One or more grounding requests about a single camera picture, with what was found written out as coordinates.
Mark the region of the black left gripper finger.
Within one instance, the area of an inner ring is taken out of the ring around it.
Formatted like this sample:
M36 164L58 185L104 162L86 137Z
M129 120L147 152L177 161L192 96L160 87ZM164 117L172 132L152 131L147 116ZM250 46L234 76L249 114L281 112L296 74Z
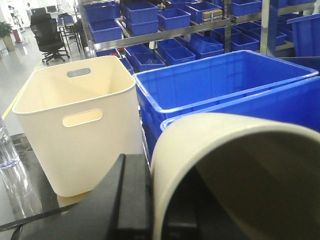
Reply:
M103 180L66 213L22 227L17 240L150 240L152 191L143 154L120 154Z

